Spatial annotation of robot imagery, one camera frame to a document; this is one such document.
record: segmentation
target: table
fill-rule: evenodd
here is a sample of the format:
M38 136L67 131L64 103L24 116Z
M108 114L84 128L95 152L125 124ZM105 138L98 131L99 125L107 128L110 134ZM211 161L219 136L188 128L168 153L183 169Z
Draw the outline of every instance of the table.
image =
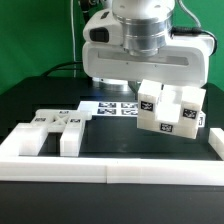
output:
M80 157L220 160L207 143L210 127L224 125L224 92L207 84L206 127L196 140L136 129L136 118L93 117ZM81 100L133 102L132 92L93 87L89 79L32 77L0 96L0 141L38 109L77 109ZM39 156L58 156L59 134ZM1 223L222 223L224 187L0 183Z

